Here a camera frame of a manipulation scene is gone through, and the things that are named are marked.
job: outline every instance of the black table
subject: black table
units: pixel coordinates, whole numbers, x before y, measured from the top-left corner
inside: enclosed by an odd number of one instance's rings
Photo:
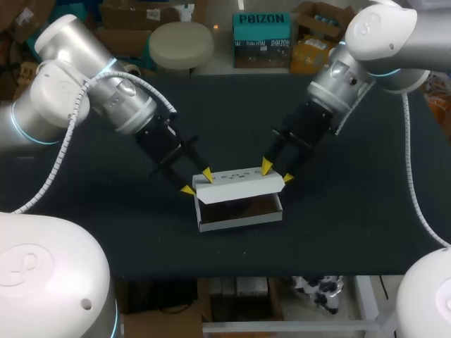
[[[180,111],[185,136],[216,170],[259,166],[271,126],[305,100],[309,77],[152,79]],[[410,95],[419,203],[451,240],[451,149],[419,92]],[[0,161],[0,206],[12,211],[41,186],[56,150]],[[53,187],[33,213],[73,221],[102,245],[114,277],[402,274],[438,245],[407,190],[400,96],[373,89],[338,138],[285,188],[284,221],[199,233],[191,196],[162,178],[135,145],[94,113],[75,131]],[[196,170],[181,163],[189,178]]]

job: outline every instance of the metal table frame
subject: metal table frame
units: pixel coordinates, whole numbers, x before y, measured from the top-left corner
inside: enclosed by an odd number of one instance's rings
[[[354,278],[361,320],[321,320],[286,322],[224,322],[204,323],[204,337],[212,333],[234,332],[353,332],[365,331],[365,338],[389,338],[397,329],[395,302],[379,309],[369,276]]]

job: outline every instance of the white stool seat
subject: white stool seat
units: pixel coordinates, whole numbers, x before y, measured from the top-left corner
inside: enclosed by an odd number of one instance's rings
[[[152,33],[149,52],[159,66],[187,70],[203,65],[211,58],[213,36],[200,23],[167,23]]]

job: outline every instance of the teal box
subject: teal box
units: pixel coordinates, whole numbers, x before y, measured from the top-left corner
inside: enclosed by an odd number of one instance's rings
[[[234,14],[234,66],[236,68],[288,67],[290,33],[290,14],[287,12]]]

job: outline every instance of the white spiral cable wrap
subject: white spiral cable wrap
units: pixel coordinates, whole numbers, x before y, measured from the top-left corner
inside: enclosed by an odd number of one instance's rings
[[[176,109],[173,107],[173,105],[164,97],[163,94],[161,94],[158,90],[153,88],[150,84],[145,82],[144,80],[140,79],[139,77],[136,77],[134,75],[123,73],[123,72],[109,72],[109,73],[103,73],[96,77],[93,77],[91,80],[86,82],[80,92],[78,93],[76,99],[75,99],[75,105],[72,112],[72,115],[69,120],[69,126],[66,131],[66,135],[63,139],[63,143],[61,145],[61,148],[58,152],[58,156],[56,157],[55,163],[53,168],[51,169],[51,172],[46,179],[45,183],[42,185],[41,189],[23,206],[21,206],[19,209],[15,210],[12,213],[20,214],[25,213],[30,208],[32,208],[47,192],[47,190],[50,188],[51,184],[55,180],[56,174],[58,173],[61,164],[63,162],[64,156],[66,155],[67,149],[69,147],[70,139],[72,138],[73,130],[75,129],[75,124],[77,122],[78,117],[78,111],[80,110],[80,104],[82,101],[82,98],[86,93],[89,91],[89,89],[97,83],[99,80],[108,79],[110,77],[121,77],[127,80],[130,80],[145,89],[147,89],[149,92],[154,94],[156,97],[158,97],[163,104],[166,106],[166,108],[169,110],[170,113],[177,113]]]
[[[402,104],[404,106],[404,122],[405,122],[405,153],[406,153],[406,170],[407,170],[407,182],[409,184],[410,196],[414,204],[416,214],[426,231],[445,248],[451,247],[447,241],[438,236],[434,230],[429,226],[428,222],[421,212],[420,205],[416,199],[415,187],[414,187],[414,177],[412,176],[412,163],[411,163],[411,149],[410,149],[410,109],[409,109],[409,98],[407,94],[402,95]]]
[[[369,90],[373,87],[374,85],[374,81],[370,82],[367,84],[366,88],[364,89],[364,91],[359,95],[359,97],[357,97],[357,100],[354,102],[354,104],[352,105],[352,107],[349,109],[349,111],[346,113],[345,117],[341,120],[340,124],[338,125],[337,130],[335,131],[335,136],[337,136],[338,134],[340,134],[341,129],[343,128],[343,126],[345,125],[347,119],[351,116],[352,112],[354,111],[354,109],[359,105],[360,101],[365,97],[366,93],[369,92]]]

